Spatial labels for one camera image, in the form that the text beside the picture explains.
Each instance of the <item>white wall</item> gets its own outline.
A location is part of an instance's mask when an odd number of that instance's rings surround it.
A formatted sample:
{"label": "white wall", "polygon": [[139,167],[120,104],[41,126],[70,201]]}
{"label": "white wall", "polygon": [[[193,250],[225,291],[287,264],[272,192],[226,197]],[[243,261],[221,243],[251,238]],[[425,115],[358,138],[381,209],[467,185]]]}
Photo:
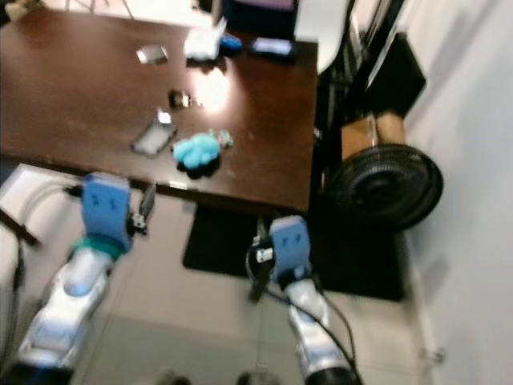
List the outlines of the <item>white wall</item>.
{"label": "white wall", "polygon": [[438,383],[513,383],[513,1],[423,0],[410,41],[428,87],[409,139],[446,181],[410,231]]}

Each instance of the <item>blue object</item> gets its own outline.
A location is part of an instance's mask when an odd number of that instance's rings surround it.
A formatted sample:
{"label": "blue object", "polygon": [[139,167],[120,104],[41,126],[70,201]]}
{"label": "blue object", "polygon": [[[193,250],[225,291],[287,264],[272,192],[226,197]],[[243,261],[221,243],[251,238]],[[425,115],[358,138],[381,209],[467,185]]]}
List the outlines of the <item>blue object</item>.
{"label": "blue object", "polygon": [[129,212],[128,180],[101,172],[83,178],[82,219],[89,238],[113,242],[126,253],[132,246],[127,234]]}
{"label": "blue object", "polygon": [[224,34],[221,36],[220,47],[233,52],[240,52],[244,49],[244,45],[241,40],[230,34]]}
{"label": "blue object", "polygon": [[219,157],[221,147],[217,139],[210,134],[195,134],[181,140],[173,146],[173,158],[183,163],[187,170],[206,166]]}
{"label": "blue object", "polygon": [[310,273],[310,236],[303,217],[291,216],[276,219],[271,224],[269,235],[276,254],[273,279],[293,271],[299,278]]}

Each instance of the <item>white floor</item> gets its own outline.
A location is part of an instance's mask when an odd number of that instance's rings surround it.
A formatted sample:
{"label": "white floor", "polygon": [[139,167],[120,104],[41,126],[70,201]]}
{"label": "white floor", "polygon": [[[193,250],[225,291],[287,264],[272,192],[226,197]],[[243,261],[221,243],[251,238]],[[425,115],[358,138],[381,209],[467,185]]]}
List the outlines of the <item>white floor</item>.
{"label": "white floor", "polygon": [[[57,175],[23,166],[0,189],[0,205],[16,217],[28,194]],[[30,313],[69,246],[82,234],[79,209],[77,202],[57,195],[29,223],[44,246],[28,253],[24,314]],[[143,379],[171,367],[188,375],[194,385],[230,385],[242,371],[257,365],[277,373],[284,385],[302,383],[285,308],[267,299],[250,305],[245,279],[182,266],[194,211],[191,202],[157,198],[149,236],[137,238],[116,266],[75,383],[148,383]],[[4,306],[15,241],[3,227],[0,242]],[[404,306],[342,294],[330,297],[353,325],[366,385],[418,384],[417,353]],[[345,340],[344,328],[334,324]]]}

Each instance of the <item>black floor mat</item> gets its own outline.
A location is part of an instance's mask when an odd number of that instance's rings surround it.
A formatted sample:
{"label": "black floor mat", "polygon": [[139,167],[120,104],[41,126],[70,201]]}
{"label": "black floor mat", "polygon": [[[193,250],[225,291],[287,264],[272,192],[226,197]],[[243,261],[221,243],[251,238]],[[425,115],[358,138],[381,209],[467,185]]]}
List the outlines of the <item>black floor mat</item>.
{"label": "black floor mat", "polygon": [[[184,255],[186,268],[246,277],[244,259],[257,219],[198,207]],[[399,301],[397,236],[327,228],[309,219],[311,261],[327,290]]]}

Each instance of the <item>white object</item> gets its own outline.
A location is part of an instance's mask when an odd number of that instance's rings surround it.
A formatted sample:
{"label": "white object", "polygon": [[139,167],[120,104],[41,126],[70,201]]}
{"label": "white object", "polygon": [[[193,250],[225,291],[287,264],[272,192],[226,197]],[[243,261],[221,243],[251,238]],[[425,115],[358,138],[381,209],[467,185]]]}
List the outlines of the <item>white object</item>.
{"label": "white object", "polygon": [[162,110],[161,108],[157,108],[157,120],[161,124],[171,124],[171,114],[169,112],[166,112]]}
{"label": "white object", "polygon": [[185,57],[198,61],[216,59],[219,54],[220,39],[225,29],[226,20],[222,18],[212,29],[190,30],[184,43]]}
{"label": "white object", "polygon": [[281,40],[278,38],[258,38],[255,40],[252,48],[257,52],[267,52],[285,56],[292,50],[292,43],[289,40]]}

